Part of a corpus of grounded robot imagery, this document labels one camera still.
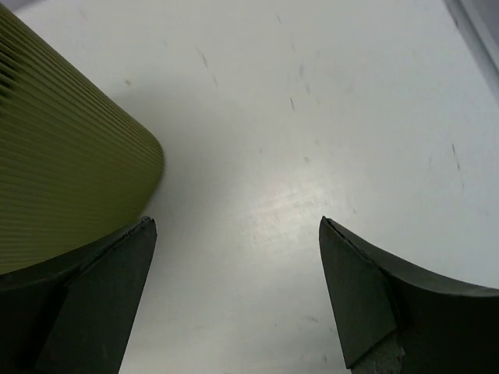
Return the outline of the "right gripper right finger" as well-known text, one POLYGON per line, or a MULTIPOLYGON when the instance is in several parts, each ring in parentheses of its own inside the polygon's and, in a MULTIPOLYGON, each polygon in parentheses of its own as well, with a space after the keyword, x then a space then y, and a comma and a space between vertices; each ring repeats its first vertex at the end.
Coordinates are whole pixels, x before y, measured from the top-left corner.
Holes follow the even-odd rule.
POLYGON ((350 372, 497 372, 497 289, 426 270, 329 218, 319 243, 350 372))

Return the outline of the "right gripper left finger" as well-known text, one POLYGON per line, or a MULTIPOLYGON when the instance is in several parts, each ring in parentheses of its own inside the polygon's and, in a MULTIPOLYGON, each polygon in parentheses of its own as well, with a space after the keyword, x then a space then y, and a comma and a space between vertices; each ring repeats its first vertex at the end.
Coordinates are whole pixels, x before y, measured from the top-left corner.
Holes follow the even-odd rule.
POLYGON ((3 373, 117 373, 157 241, 142 217, 1 276, 3 373))

